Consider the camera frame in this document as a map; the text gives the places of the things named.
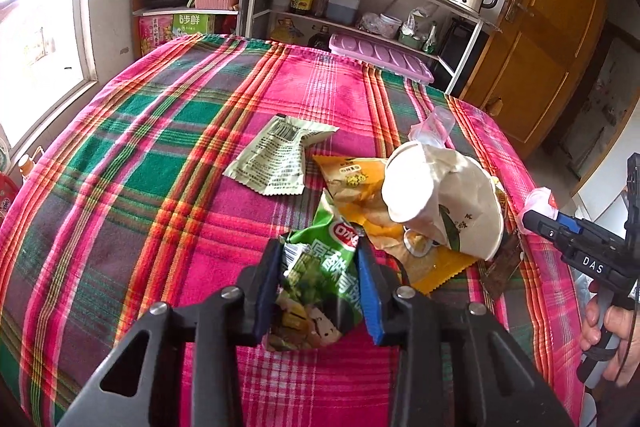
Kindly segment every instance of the window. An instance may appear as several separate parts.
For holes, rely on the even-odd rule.
[[[15,146],[84,79],[72,0],[0,0],[0,10],[0,126]]]

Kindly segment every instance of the pink ice cube tray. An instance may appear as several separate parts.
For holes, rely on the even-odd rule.
[[[406,76],[420,84],[433,82],[433,75],[423,61],[380,42],[334,33],[329,40],[329,47],[335,55],[357,58],[392,73]]]

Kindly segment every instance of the yellow snack bag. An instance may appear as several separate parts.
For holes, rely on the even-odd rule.
[[[420,292],[430,293],[478,260],[443,246],[423,257],[407,250],[404,227],[391,220],[382,199],[386,160],[319,155],[313,159],[344,219],[362,225],[374,247],[398,259]]]

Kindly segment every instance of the plaid tablecloth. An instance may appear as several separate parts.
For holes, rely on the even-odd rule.
[[[487,115],[356,60],[191,36],[127,68],[47,150],[0,229],[0,372],[23,409],[55,424],[153,302],[197,303],[256,263],[269,237],[309,224],[323,186],[312,161],[299,196],[222,176],[275,113],[340,126],[309,152],[384,157],[434,105],[453,111],[451,144],[498,175],[517,212],[534,185]],[[496,302],[479,283],[484,263],[436,297],[484,301],[576,421],[574,287],[556,252],[538,239],[529,251]],[[246,424],[383,427],[394,361],[364,327],[318,351],[239,349]],[[188,360],[185,401],[190,376]]]

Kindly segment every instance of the barcode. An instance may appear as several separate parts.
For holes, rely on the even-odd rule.
[[[278,120],[271,130],[271,134],[288,142],[293,142],[299,130],[300,129],[298,127],[290,125],[285,121]]]

